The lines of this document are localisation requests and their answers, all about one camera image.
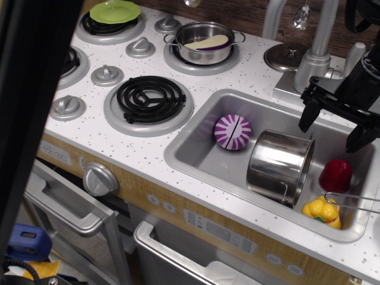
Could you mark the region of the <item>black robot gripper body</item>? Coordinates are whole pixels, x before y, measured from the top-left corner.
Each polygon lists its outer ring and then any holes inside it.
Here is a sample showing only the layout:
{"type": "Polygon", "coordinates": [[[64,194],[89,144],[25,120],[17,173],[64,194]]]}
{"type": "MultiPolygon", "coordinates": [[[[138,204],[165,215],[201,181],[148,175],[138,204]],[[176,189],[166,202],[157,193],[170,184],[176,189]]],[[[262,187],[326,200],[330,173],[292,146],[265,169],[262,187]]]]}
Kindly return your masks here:
{"type": "Polygon", "coordinates": [[[322,109],[360,126],[379,124],[379,110],[374,107],[379,99],[379,53],[365,53],[343,79],[311,77],[301,99],[304,105],[318,100],[322,109]]]}

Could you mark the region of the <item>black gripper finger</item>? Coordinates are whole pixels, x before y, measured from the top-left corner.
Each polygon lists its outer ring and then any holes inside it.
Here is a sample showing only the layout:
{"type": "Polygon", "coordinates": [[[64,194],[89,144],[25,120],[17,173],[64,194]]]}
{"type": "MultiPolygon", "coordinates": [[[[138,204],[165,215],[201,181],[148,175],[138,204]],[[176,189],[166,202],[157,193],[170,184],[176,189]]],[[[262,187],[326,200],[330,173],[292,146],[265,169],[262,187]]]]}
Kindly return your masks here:
{"type": "Polygon", "coordinates": [[[347,137],[346,153],[354,153],[379,138],[379,124],[374,126],[358,125],[347,137]]]}
{"type": "Polygon", "coordinates": [[[311,100],[306,104],[299,121],[299,128],[302,132],[307,132],[319,116],[321,109],[321,102],[318,100],[311,100]]]}

